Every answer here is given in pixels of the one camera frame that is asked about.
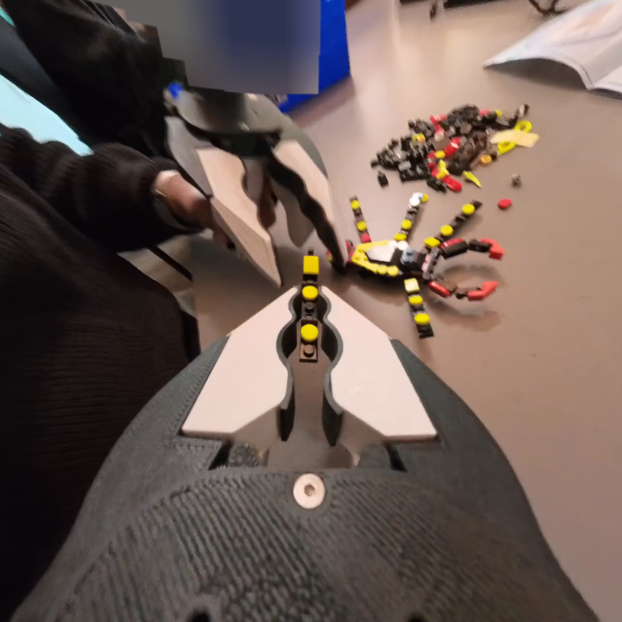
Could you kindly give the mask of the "instruction booklet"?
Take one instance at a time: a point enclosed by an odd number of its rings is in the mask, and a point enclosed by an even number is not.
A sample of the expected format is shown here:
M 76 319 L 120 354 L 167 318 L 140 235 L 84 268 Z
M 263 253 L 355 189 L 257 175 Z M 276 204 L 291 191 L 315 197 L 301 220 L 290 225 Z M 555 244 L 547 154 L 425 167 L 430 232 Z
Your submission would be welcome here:
M 545 60 L 572 69 L 588 91 L 621 96 L 621 1 L 590 1 L 549 20 L 484 68 Z

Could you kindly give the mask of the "black yellow red lego model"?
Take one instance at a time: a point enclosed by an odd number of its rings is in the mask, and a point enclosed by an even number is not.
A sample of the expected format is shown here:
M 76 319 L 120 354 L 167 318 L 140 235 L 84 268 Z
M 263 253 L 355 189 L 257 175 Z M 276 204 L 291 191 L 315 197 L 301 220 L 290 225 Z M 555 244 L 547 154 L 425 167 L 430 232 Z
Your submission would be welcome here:
M 437 275 L 437 266 L 441 260 L 449 260 L 467 253 L 484 254 L 491 260 L 502 260 L 505 250 L 491 238 L 465 239 L 459 233 L 482 207 L 479 201 L 464 204 L 452 221 L 443 225 L 435 236 L 425 238 L 423 247 L 416 250 L 410 244 L 411 234 L 419 210 L 428 202 L 426 193 L 415 192 L 408 202 L 405 218 L 400 222 L 398 232 L 391 239 L 373 240 L 371 238 L 362 203 L 357 196 L 350 198 L 359 241 L 346 242 L 347 266 L 352 266 L 362 274 L 372 274 L 382 279 L 401 279 L 420 340 L 434 336 L 431 318 L 425 309 L 422 290 L 427 288 L 432 294 L 449 299 L 480 302 L 492 295 L 497 281 L 486 281 L 478 286 L 461 287 L 444 277 Z

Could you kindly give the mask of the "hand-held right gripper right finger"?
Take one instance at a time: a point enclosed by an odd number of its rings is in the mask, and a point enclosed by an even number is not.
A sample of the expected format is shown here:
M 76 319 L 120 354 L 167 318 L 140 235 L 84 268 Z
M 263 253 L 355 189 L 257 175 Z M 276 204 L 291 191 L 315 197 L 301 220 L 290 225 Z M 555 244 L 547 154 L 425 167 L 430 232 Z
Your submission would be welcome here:
M 428 442 L 437 431 L 391 338 L 328 287 L 325 335 L 335 353 L 325 376 L 323 427 L 344 447 Z

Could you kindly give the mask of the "person's black knit clothing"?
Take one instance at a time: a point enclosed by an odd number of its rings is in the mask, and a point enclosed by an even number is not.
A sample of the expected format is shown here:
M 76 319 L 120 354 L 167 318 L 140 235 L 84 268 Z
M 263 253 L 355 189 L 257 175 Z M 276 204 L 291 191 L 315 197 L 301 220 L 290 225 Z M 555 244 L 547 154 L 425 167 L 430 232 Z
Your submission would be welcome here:
M 90 147 L 1 123 L 1 620 L 62 547 L 106 455 L 198 353 L 196 322 L 163 285 L 89 235 L 95 151 L 166 159 L 162 56 L 112 7 L 2 1 L 48 84 L 28 92 Z M 191 225 L 188 232 L 197 229 Z

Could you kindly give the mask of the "black yellow lego leg segment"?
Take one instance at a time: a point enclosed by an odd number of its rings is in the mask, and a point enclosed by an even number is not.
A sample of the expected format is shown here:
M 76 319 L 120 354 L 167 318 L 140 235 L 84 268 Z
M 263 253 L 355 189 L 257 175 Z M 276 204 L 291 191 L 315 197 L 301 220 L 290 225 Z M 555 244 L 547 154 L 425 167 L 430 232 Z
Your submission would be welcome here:
M 320 335 L 318 320 L 319 273 L 319 257 L 312 248 L 308 248 L 302 260 L 299 304 L 299 361 L 305 363 L 318 361 L 318 339 Z

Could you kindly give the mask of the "blue plastic bin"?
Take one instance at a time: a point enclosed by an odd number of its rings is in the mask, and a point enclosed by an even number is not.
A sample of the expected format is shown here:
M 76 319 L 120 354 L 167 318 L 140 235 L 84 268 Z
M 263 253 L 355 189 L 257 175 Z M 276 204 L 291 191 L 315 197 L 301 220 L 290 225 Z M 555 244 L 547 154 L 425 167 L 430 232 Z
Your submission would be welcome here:
M 345 1 L 320 2 L 320 54 L 318 93 L 277 97 L 277 107 L 290 113 L 299 105 L 323 94 L 351 75 Z

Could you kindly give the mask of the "pile of loose lego pieces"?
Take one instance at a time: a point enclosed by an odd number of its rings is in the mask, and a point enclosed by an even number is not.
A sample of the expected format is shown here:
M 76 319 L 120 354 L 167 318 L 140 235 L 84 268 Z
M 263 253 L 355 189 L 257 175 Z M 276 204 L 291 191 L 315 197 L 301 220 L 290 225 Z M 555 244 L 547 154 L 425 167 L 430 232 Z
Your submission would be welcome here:
M 388 181 L 394 174 L 400 183 L 424 182 L 441 193 L 461 192 L 464 182 L 480 188 L 476 168 L 538 142 L 530 111 L 526 103 L 512 112 L 461 105 L 445 114 L 408 120 L 407 131 L 390 138 L 370 167 L 375 175 L 383 170 Z

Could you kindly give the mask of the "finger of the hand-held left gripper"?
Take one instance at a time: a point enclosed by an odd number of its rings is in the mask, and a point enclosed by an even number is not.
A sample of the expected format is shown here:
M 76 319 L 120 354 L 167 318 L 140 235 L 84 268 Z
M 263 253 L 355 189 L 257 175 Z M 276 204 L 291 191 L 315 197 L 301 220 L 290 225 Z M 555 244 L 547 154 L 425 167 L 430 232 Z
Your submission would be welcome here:
M 215 220 L 242 254 L 276 287 L 282 285 L 276 250 L 260 217 L 264 169 L 257 160 L 243 160 L 215 147 L 196 149 L 215 210 Z
M 322 168 L 295 140 L 283 140 L 268 160 L 272 191 L 285 211 L 291 242 L 301 248 L 316 234 L 331 255 L 332 266 L 344 273 L 348 261 L 345 235 Z

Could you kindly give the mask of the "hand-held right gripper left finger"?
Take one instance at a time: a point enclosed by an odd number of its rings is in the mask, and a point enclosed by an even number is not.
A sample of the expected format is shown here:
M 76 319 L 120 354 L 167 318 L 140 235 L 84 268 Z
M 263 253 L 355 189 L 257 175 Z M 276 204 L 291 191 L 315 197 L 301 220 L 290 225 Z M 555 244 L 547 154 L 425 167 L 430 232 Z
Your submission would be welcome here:
M 296 292 L 290 288 L 229 334 L 181 427 L 184 436 L 279 441 L 289 372 L 277 338 L 293 318 Z

